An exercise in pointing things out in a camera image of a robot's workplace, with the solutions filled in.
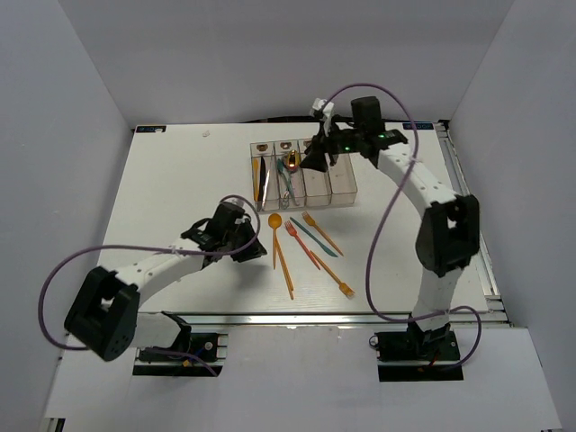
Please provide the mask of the iridescent rainbow metal spoon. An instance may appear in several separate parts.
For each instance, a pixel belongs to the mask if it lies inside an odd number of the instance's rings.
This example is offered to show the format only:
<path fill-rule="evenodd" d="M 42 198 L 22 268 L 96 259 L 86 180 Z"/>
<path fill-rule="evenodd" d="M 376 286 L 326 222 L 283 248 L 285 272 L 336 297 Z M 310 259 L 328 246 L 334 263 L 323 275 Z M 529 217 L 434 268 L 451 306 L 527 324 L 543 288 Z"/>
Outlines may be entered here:
<path fill-rule="evenodd" d="M 299 154 L 295 150 L 292 150 L 289 153 L 285 153 L 282 157 L 282 161 L 287 170 L 287 173 L 291 176 L 292 187 L 296 199 L 299 202 L 298 206 L 291 204 L 290 207 L 300 207 L 302 204 L 302 181 L 300 179 L 300 172 L 298 171 L 300 162 L 299 157 Z"/>

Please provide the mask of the orange plastic knife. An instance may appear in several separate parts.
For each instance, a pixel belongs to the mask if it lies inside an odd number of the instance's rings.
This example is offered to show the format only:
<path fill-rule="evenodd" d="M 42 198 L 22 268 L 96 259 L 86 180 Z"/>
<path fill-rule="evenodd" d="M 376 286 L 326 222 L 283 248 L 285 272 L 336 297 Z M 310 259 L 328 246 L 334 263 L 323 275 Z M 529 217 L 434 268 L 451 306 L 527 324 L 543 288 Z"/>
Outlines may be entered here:
<path fill-rule="evenodd" d="M 258 202 L 259 196 L 259 160 L 257 157 L 252 158 L 252 177 L 253 177 L 253 197 L 254 201 Z"/>

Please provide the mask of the black plastic knife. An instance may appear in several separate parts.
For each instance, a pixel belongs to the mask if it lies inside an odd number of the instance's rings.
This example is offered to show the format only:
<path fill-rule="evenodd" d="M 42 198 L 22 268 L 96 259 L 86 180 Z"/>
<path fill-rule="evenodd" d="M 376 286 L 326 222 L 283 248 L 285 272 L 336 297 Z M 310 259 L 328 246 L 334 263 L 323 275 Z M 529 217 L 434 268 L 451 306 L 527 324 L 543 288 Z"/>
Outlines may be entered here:
<path fill-rule="evenodd" d="M 258 192 L 257 192 L 257 196 L 256 196 L 256 204 L 257 204 L 257 209 L 259 211 L 262 210 L 263 208 L 263 202 L 264 202 L 264 196 L 265 196 L 265 184 L 266 184 L 266 162 L 265 162 L 265 158 L 261 157 L 260 158 L 260 165 L 259 165 L 259 177 L 258 177 Z"/>

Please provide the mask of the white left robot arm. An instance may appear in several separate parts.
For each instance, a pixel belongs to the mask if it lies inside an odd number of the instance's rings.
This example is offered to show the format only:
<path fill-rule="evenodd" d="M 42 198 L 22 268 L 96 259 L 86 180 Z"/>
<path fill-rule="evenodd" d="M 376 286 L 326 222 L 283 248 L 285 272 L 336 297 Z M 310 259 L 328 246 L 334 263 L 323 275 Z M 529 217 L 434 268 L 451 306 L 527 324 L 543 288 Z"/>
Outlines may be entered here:
<path fill-rule="evenodd" d="M 130 347 L 172 359 L 191 357 L 191 326 L 173 312 L 146 313 L 141 306 L 169 285 L 223 257 L 243 263 L 266 253 L 242 205 L 220 202 L 210 218 L 195 222 L 166 250 L 125 267 L 92 269 L 64 327 L 106 362 Z"/>

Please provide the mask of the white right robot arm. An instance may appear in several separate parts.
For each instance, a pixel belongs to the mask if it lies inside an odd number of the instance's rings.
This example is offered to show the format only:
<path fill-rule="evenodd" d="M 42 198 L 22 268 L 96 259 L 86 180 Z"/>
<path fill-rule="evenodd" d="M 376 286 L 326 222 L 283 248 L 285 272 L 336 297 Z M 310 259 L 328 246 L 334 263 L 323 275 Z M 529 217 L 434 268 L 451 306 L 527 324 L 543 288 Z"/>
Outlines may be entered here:
<path fill-rule="evenodd" d="M 413 152 L 416 146 L 397 129 L 388 130 L 376 97 L 352 101 L 353 122 L 341 129 L 334 104 L 316 99 L 311 115 L 319 131 L 305 149 L 301 168 L 326 172 L 341 155 L 358 153 L 388 176 L 421 218 L 415 249 L 423 267 L 418 298 L 411 313 L 417 326 L 406 336 L 408 351 L 425 359 L 439 347 L 455 286 L 480 249 L 480 205 L 471 194 L 460 195 L 438 180 Z"/>

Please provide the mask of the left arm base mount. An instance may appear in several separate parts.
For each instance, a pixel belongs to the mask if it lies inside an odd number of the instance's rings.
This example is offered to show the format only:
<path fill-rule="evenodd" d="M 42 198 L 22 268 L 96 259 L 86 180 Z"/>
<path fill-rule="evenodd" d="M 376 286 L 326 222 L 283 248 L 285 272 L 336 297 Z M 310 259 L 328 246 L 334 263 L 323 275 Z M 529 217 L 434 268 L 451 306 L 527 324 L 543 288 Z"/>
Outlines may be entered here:
<path fill-rule="evenodd" d="M 171 312 L 141 313 L 131 346 L 132 374 L 148 377 L 217 377 L 227 357 L 229 335 L 202 330 Z"/>

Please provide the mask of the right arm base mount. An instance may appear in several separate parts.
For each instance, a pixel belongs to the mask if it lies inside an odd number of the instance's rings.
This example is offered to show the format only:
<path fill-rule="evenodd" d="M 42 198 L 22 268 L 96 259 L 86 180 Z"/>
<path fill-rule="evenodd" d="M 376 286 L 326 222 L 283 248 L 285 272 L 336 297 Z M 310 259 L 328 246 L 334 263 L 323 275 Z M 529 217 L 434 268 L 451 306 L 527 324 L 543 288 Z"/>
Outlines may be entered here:
<path fill-rule="evenodd" d="M 424 332 L 411 322 L 403 331 L 369 338 L 377 354 L 380 383 L 457 382 L 464 379 L 460 350 L 450 324 Z"/>

